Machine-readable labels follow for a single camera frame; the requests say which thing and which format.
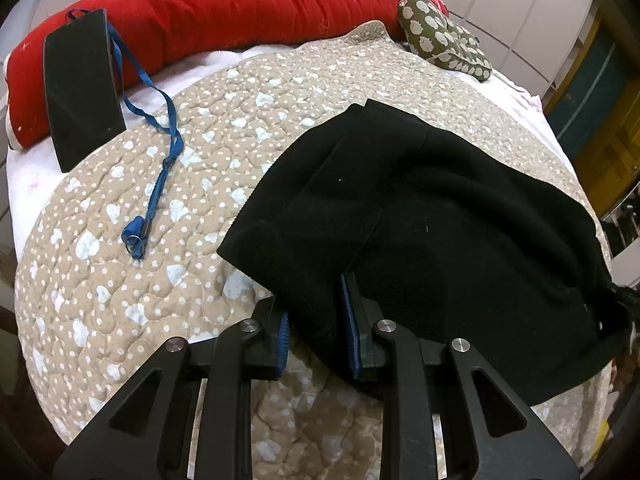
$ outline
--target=red pillow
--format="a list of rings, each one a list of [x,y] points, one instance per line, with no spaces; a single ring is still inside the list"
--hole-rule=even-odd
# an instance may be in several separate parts
[[[261,43],[303,43],[346,34],[369,20],[380,20],[389,34],[403,38],[396,7],[400,0],[81,0],[68,7],[107,10],[149,74],[185,56],[207,50],[247,48]],[[441,0],[441,10],[448,11]],[[26,148],[48,131],[42,73],[47,34],[65,23],[61,10],[32,30],[12,52],[6,67],[9,89],[7,131]],[[124,85],[138,81],[125,61]]]

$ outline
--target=screw head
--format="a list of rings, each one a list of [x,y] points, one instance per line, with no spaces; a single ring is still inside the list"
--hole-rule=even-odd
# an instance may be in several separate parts
[[[182,350],[184,347],[184,339],[177,336],[169,338],[164,342],[164,347],[169,352],[177,352],[178,350]]]
[[[376,323],[378,330],[380,332],[393,332],[398,326],[395,321],[391,321],[390,319],[381,319]]]
[[[456,352],[462,352],[462,353],[468,352],[469,349],[471,348],[469,341],[467,341],[466,339],[462,339],[461,337],[454,339],[451,342],[451,346]]]
[[[260,327],[260,324],[255,319],[243,319],[240,322],[240,330],[243,332],[255,332]]]

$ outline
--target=quilted bedspread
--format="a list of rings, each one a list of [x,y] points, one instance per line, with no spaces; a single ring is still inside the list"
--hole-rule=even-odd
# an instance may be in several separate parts
[[[31,232],[15,283],[19,337],[40,405],[65,442],[167,338],[215,337],[269,294],[216,248],[290,143],[367,98],[453,131],[594,216],[575,177],[533,134],[465,82],[401,50],[380,22],[245,60],[175,97],[185,148],[142,262],[129,257],[120,233],[146,210],[169,143],[146,124],[69,173]],[[577,463],[590,456],[608,379],[606,369],[535,407]],[[292,346],[279,382],[254,384],[253,406],[255,478],[379,475],[381,403],[331,374],[302,343]],[[441,446],[438,454],[444,476]]]

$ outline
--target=green sheep-print pillow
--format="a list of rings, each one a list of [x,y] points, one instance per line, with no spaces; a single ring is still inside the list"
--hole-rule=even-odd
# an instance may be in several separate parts
[[[402,0],[398,21],[414,54],[445,70],[472,75],[480,82],[489,79],[493,67],[478,47],[478,40],[442,14],[431,0]]]

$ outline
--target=black fabric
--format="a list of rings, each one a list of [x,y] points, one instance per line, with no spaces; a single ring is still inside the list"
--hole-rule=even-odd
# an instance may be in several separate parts
[[[630,329],[580,204],[372,100],[294,142],[218,253],[285,300],[339,372],[333,293],[348,269],[385,317],[468,339],[530,405],[598,373]]]

